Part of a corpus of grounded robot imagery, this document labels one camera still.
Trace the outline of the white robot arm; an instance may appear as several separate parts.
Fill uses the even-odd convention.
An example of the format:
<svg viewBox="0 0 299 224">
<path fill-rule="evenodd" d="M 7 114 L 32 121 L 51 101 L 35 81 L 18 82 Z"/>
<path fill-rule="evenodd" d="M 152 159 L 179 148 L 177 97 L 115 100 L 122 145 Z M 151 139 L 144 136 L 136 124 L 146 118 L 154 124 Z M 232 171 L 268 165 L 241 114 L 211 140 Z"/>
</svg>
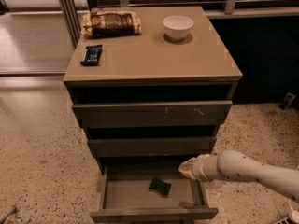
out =
<svg viewBox="0 0 299 224">
<path fill-rule="evenodd" d="M 183 162 L 178 170 L 193 180 L 257 182 L 299 203 L 299 171 L 258 162 L 235 150 L 199 155 Z"/>
</svg>

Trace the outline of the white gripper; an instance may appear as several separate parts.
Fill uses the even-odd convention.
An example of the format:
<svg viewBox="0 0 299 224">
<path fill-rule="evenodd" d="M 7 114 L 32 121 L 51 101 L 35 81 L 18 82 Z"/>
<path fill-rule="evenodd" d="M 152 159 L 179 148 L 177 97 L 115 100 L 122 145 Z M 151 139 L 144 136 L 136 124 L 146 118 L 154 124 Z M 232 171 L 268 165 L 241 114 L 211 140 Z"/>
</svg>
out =
<svg viewBox="0 0 299 224">
<path fill-rule="evenodd" d="M 196 158 L 190 158 L 187 161 L 183 162 L 179 166 L 178 170 L 189 179 L 197 179 L 199 181 L 209 182 L 210 178 L 206 174 L 204 168 L 209 158 L 209 154 L 199 155 Z"/>
</svg>

